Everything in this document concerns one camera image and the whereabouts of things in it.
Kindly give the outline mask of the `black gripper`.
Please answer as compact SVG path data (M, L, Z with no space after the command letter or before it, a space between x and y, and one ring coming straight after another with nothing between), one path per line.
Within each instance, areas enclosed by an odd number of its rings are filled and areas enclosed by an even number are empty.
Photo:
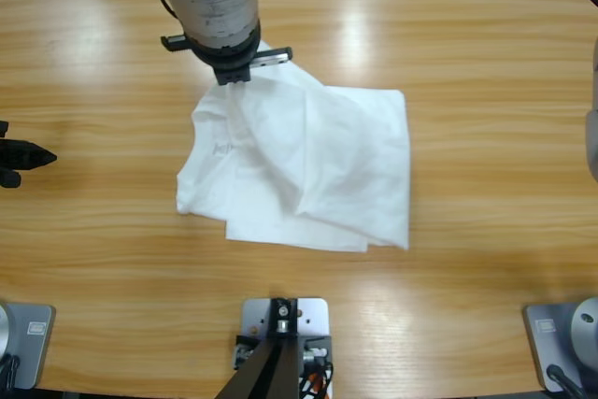
M256 26L247 39L234 46L207 47L186 34L162 36L161 42L170 52L190 50L199 60L212 68L221 86L250 81L251 68L285 64L292 60L291 47L258 50L261 42L260 26Z
M8 123L1 121L1 137L6 136ZM21 175L15 170L32 170L57 160L57 156L37 144L25 140L1 140L1 187L19 188Z

